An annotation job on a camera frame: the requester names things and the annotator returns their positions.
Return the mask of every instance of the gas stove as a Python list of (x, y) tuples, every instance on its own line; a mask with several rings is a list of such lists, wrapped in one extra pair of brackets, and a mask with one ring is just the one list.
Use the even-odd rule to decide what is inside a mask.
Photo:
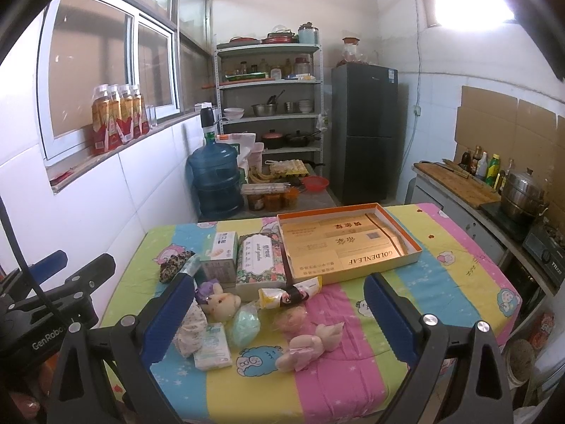
[(565, 237), (557, 229), (540, 222), (529, 231), (522, 247), (560, 287), (565, 279)]

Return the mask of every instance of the white cloth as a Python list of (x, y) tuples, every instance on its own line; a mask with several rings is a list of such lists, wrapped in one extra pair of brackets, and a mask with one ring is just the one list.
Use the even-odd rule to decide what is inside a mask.
[(183, 357), (190, 357), (202, 346), (204, 331), (208, 321), (200, 306), (194, 301), (183, 318), (177, 333), (174, 335), (173, 344)]

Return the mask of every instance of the cutting board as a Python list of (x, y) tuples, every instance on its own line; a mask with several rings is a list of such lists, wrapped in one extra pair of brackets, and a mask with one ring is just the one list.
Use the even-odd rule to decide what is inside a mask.
[(462, 178), (436, 164), (416, 163), (414, 167), (436, 180), (472, 208), (478, 208), (479, 205), (487, 202), (500, 201), (500, 196), (497, 193), (493, 193), (492, 188), (487, 187), (473, 177)]

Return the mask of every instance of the glass jar with lid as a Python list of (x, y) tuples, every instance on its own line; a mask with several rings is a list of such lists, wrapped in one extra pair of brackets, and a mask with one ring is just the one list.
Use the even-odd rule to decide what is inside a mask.
[(312, 74), (312, 65), (308, 57), (299, 57), (295, 59), (295, 75)]

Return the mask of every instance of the black refrigerator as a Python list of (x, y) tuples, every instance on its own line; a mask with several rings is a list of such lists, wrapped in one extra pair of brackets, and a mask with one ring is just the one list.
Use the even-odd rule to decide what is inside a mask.
[(332, 70), (330, 188), (344, 205), (386, 199), (398, 171), (398, 71), (347, 63)]

